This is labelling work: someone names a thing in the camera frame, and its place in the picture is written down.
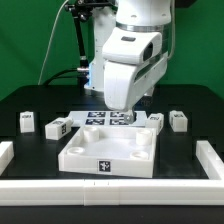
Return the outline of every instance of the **hole in tray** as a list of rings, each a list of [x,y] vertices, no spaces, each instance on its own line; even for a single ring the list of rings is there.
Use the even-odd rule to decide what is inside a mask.
[[[143,151],[134,151],[131,153],[130,155],[131,159],[148,159],[149,158],[149,154],[147,152],[143,152]]]
[[[68,149],[67,154],[69,155],[79,155],[85,152],[85,149],[82,147],[72,147]]]

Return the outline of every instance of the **white border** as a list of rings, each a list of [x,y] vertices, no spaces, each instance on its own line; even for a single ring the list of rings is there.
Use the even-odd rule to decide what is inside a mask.
[[[2,180],[0,205],[224,205],[223,163],[207,141],[197,156],[212,180]]]

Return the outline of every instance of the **white box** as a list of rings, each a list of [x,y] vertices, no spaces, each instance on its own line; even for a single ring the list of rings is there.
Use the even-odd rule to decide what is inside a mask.
[[[169,122],[174,132],[187,132],[188,120],[182,111],[170,111]]]
[[[21,133],[34,132],[34,113],[33,112],[23,112],[20,113],[20,131]]]
[[[45,126],[46,139],[59,140],[71,131],[72,118],[57,118]]]
[[[59,154],[59,170],[151,178],[156,137],[149,128],[84,126]]]
[[[157,135],[160,133],[164,125],[164,115],[161,113],[151,114],[145,122],[146,128],[155,128]]]
[[[13,157],[13,143],[2,142],[0,144],[0,175],[2,175],[5,168],[8,166]]]

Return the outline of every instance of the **small white block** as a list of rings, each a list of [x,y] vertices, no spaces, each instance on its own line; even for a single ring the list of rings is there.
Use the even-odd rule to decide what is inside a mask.
[[[21,133],[35,131],[33,112],[20,113],[20,131]]]
[[[151,114],[145,122],[146,128],[155,128],[157,135],[160,133],[164,125],[164,115],[161,113]]]
[[[72,118],[57,118],[45,126],[46,139],[59,140],[71,131]]]
[[[0,175],[2,175],[5,168],[8,166],[13,157],[13,143],[2,142],[0,144]]]
[[[188,120],[182,111],[170,111],[169,122],[174,132],[187,132]]]

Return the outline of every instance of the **printed label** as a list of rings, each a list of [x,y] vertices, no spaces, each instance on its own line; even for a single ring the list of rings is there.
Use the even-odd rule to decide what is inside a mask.
[[[179,117],[184,117],[184,116],[182,114],[174,114],[174,117],[179,118]]]
[[[111,172],[111,161],[99,160],[98,161],[98,170],[99,172],[103,173],[110,173]]]
[[[160,122],[159,122],[159,130],[162,129],[162,126],[163,126],[163,125],[162,125],[162,121],[160,121]]]
[[[104,125],[104,119],[87,119],[86,125]]]
[[[105,117],[106,112],[89,112],[88,117]]]
[[[31,115],[23,115],[22,118],[31,118]]]
[[[61,126],[61,133],[62,134],[66,133],[66,124]]]
[[[150,120],[158,121],[159,117],[150,117]]]
[[[61,124],[63,124],[64,122],[62,122],[62,121],[54,121],[52,124],[57,124],[57,125],[61,125]]]
[[[110,125],[127,125],[124,119],[110,119]]]
[[[120,112],[110,112],[110,117],[124,117],[124,114]]]

